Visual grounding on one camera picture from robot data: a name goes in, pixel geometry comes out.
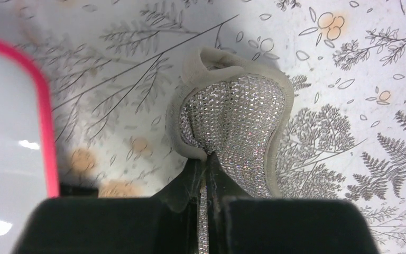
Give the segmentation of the pink framed whiteboard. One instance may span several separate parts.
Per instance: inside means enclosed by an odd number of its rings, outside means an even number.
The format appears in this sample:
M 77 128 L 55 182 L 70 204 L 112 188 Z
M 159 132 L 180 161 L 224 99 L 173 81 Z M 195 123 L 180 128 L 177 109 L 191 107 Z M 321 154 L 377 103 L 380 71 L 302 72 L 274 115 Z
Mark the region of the pink framed whiteboard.
M 10 253 L 32 211 L 59 194 L 47 81 L 0 41 L 0 253 Z

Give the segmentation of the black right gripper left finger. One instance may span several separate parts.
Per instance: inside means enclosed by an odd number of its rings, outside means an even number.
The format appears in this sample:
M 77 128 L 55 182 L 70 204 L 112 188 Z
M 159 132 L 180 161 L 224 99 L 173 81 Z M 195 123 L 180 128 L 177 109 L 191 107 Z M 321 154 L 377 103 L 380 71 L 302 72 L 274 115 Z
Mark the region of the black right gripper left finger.
M 151 197 L 99 198 L 63 184 L 32 212 L 13 253 L 196 253 L 202 173 L 189 159 Z

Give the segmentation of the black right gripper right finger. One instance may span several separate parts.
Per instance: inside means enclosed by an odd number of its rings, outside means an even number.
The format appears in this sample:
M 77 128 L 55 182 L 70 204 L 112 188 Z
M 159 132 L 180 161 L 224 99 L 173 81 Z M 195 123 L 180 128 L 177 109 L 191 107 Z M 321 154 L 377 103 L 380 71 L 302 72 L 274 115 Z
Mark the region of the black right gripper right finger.
M 335 199 L 253 198 L 206 163 L 210 253 L 378 253 L 358 208 Z

